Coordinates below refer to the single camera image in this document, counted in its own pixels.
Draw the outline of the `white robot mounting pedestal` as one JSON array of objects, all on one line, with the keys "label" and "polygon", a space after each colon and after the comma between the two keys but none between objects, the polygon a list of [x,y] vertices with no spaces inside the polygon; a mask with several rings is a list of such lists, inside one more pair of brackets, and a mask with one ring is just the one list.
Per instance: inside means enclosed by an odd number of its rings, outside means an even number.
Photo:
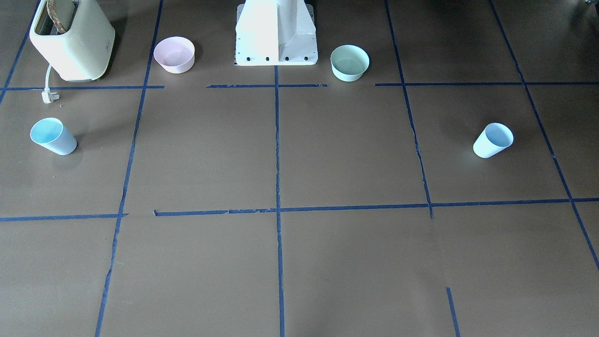
[{"label": "white robot mounting pedestal", "polygon": [[314,8],[304,0],[247,0],[237,6],[237,66],[317,64]]}]

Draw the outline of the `toast slice in toaster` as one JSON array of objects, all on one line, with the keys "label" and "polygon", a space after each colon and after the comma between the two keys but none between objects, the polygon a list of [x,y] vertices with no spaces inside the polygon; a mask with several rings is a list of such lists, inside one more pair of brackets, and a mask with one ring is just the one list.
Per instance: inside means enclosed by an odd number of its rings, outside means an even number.
[{"label": "toast slice in toaster", "polygon": [[66,33],[74,11],[72,0],[47,0],[46,9],[58,34]]}]

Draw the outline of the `pink bowl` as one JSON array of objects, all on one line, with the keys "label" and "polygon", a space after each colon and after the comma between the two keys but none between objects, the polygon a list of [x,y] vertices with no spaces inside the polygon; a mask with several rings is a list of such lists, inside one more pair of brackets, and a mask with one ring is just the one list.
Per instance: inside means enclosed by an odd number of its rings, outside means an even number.
[{"label": "pink bowl", "polygon": [[153,51],[154,59],[171,74],[182,74],[195,64],[195,46],[185,37],[167,37]]}]

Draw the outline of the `cream toaster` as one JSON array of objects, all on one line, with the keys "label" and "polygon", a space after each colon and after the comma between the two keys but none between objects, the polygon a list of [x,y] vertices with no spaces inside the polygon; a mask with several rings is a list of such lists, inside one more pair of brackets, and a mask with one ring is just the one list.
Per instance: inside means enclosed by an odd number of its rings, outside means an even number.
[{"label": "cream toaster", "polygon": [[58,34],[47,13],[46,0],[42,0],[29,38],[64,81],[95,81],[108,69],[116,33],[96,0],[72,2],[69,30]]}]

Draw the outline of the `green bowl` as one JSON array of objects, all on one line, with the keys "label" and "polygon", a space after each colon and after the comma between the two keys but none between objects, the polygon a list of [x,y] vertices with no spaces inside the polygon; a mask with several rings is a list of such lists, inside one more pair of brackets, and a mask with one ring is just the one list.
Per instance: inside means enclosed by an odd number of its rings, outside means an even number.
[{"label": "green bowl", "polygon": [[330,56],[331,70],[340,81],[354,82],[361,79],[370,66],[370,56],[357,45],[336,47]]}]

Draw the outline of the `pale blue cup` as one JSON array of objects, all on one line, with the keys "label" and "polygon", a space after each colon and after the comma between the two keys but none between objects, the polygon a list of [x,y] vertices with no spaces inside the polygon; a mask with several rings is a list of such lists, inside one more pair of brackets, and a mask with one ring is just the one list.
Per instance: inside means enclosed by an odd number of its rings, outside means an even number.
[{"label": "pale blue cup", "polygon": [[473,152],[480,158],[490,158],[513,144],[509,127],[501,123],[488,124],[473,143]]}]

